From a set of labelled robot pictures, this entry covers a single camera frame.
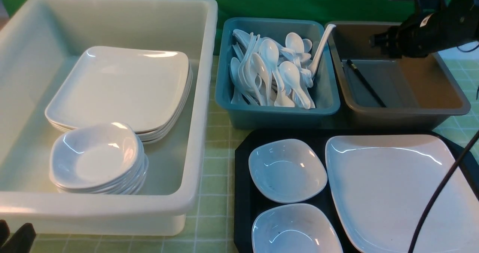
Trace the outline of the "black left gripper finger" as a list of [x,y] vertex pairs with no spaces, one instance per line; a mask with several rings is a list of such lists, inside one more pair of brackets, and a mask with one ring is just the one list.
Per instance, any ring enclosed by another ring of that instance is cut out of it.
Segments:
[[0,248],[4,246],[10,237],[10,228],[5,220],[0,220]]

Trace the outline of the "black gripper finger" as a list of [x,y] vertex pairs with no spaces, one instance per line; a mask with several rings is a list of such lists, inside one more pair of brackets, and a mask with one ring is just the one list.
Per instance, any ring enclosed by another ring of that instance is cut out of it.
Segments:
[[36,238],[36,231],[31,223],[25,223],[9,237],[0,248],[1,253],[29,253]]

